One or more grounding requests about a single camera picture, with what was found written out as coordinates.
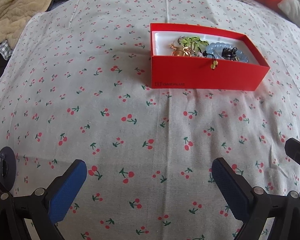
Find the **cherry print bed sheet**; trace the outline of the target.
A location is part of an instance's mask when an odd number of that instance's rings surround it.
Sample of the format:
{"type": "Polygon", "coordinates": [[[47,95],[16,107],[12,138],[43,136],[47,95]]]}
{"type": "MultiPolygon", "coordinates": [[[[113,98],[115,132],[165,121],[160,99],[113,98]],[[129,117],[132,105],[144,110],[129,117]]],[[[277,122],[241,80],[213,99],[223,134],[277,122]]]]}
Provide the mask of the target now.
{"type": "Polygon", "coordinates": [[[69,0],[34,16],[0,78],[0,150],[16,155],[15,196],[75,159],[85,184],[66,239],[233,239],[210,167],[223,157],[252,186],[300,190],[285,141],[300,140],[300,28],[238,0],[69,0]],[[153,89],[150,24],[247,35],[270,65],[253,92],[153,89]]]}

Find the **red jewelry box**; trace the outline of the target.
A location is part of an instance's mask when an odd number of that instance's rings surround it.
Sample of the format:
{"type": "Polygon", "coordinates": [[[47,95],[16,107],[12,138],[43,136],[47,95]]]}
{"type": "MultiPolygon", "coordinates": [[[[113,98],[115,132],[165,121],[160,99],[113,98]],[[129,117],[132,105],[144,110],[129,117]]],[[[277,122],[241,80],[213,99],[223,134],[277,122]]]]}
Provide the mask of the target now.
{"type": "Polygon", "coordinates": [[[254,91],[270,66],[247,35],[224,29],[176,23],[152,23],[151,87],[254,91]],[[227,43],[243,53],[246,63],[216,57],[175,56],[170,45],[180,36],[227,43]]]}

